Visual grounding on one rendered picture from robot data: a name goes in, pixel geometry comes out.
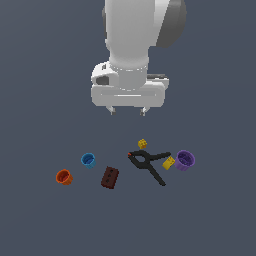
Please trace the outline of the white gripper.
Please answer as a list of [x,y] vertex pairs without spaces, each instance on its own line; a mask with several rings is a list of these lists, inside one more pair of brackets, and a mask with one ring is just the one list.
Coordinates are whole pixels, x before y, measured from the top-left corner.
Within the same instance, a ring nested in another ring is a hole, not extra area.
[[119,86],[120,73],[120,70],[114,71],[109,62],[95,66],[91,75],[91,98],[96,106],[106,106],[111,115],[116,115],[113,106],[143,107],[140,116],[145,116],[148,108],[163,105],[169,85],[167,76],[148,74],[146,83],[140,88],[122,89]]

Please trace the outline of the black spring clamp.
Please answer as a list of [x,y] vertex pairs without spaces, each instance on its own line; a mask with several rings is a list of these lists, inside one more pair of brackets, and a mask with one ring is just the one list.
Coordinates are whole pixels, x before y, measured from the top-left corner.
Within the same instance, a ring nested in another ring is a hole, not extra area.
[[[147,169],[161,186],[165,186],[166,183],[161,178],[161,176],[157,173],[154,167],[151,165],[151,162],[165,158],[165,157],[169,157],[170,155],[171,155],[170,152],[152,155],[146,152],[145,150],[138,150],[138,151],[129,152],[128,158],[138,169]],[[137,156],[143,157],[144,161],[140,162],[137,159]]]

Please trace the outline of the blue cup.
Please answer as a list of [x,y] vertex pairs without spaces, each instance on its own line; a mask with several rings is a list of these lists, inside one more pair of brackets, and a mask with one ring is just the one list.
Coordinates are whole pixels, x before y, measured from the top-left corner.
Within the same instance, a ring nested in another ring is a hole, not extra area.
[[92,169],[96,165],[95,156],[92,153],[86,153],[81,158],[81,163],[88,169]]

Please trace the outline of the yellow rectangular block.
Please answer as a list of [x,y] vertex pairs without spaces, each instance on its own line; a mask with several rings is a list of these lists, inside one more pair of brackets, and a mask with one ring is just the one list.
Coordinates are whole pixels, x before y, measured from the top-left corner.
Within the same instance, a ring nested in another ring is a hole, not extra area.
[[162,164],[162,166],[168,170],[175,163],[175,159],[173,157],[168,157],[166,161]]

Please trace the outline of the dark brown brick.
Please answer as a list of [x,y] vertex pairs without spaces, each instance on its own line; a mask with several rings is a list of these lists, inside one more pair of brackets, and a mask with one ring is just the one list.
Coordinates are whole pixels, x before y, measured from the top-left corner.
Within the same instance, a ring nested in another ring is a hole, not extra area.
[[113,167],[107,167],[102,177],[101,185],[105,188],[113,189],[115,187],[118,175],[119,175],[118,169]]

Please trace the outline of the purple cup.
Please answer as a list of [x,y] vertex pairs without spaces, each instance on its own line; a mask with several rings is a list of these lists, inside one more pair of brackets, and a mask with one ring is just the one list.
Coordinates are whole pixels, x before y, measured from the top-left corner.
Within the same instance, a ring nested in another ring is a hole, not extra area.
[[192,167],[194,164],[195,164],[195,157],[191,152],[187,150],[181,150],[177,153],[174,165],[178,170],[186,171],[188,168]]

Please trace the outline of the orange cup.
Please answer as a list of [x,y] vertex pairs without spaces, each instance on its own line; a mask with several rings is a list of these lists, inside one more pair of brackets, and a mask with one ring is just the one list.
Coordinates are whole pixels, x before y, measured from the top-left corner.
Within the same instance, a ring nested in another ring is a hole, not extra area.
[[56,182],[62,185],[70,185],[73,181],[73,176],[67,169],[60,170],[56,174]]

